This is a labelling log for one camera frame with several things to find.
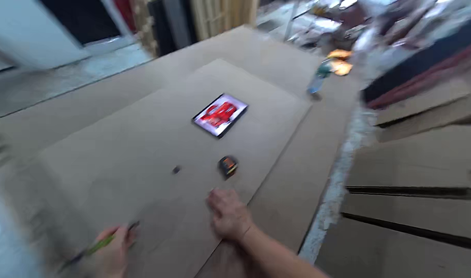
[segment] small black object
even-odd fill
[[[177,165],[173,170],[172,173],[177,174],[181,170],[181,167]]]
[[[231,155],[224,156],[218,162],[218,168],[225,176],[225,179],[232,177],[233,174],[235,174],[237,167],[237,160]]]

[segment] wooden panel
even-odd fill
[[[471,121],[471,94],[453,103],[435,107],[416,117],[381,130],[380,142],[405,138],[430,129]]]
[[[196,34],[200,41],[210,37],[210,31],[207,26],[207,15],[204,6],[204,0],[191,0],[192,13],[195,18]]]
[[[378,112],[376,125],[414,115],[430,108],[448,104],[471,93],[471,86],[464,79],[455,77],[437,84],[428,91],[394,103]]]
[[[316,265],[333,278],[470,278],[471,249],[342,219]]]
[[[388,157],[361,159],[351,168],[346,186],[471,188],[470,175],[464,170],[397,163]]]
[[[344,138],[359,83],[330,76],[275,168],[249,203],[254,222],[272,238],[298,252],[325,188],[337,148]],[[251,258],[227,241],[219,244],[197,278],[262,277]]]
[[[388,169],[390,173],[394,172],[395,167],[401,165],[404,168],[419,167],[415,170],[418,174],[421,167],[425,167],[425,169],[433,168],[429,170],[431,173],[439,172],[438,169],[449,169],[453,173],[458,173],[459,176],[464,175],[471,172],[471,126],[449,126],[360,149],[355,154],[349,180],[354,183],[354,179],[358,178],[357,175],[372,168],[368,166],[371,161],[386,162],[387,166],[379,165],[378,167]]]
[[[190,119],[221,92],[249,108],[218,140]],[[40,157],[95,231],[141,221],[138,245],[143,249],[137,258],[144,264],[136,270],[192,277],[219,243],[204,201],[209,190],[234,188],[247,203],[308,108],[293,95],[216,60],[72,134]],[[239,160],[239,167],[225,181],[217,162],[227,154]],[[182,170],[173,175],[176,165]]]
[[[342,212],[471,238],[471,200],[347,194]]]

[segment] right hand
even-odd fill
[[[240,241],[254,225],[246,205],[233,189],[215,188],[206,200],[213,211],[213,229],[220,237]]]

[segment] red car image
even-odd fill
[[[218,128],[221,124],[229,122],[235,111],[237,111],[237,107],[230,102],[225,102],[222,105],[215,104],[210,106],[200,119]]]

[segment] left hand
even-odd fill
[[[126,225],[102,231],[96,242],[114,235],[114,239],[105,247],[97,250],[91,257],[96,277],[123,278],[127,268],[127,250],[133,243],[133,231]]]

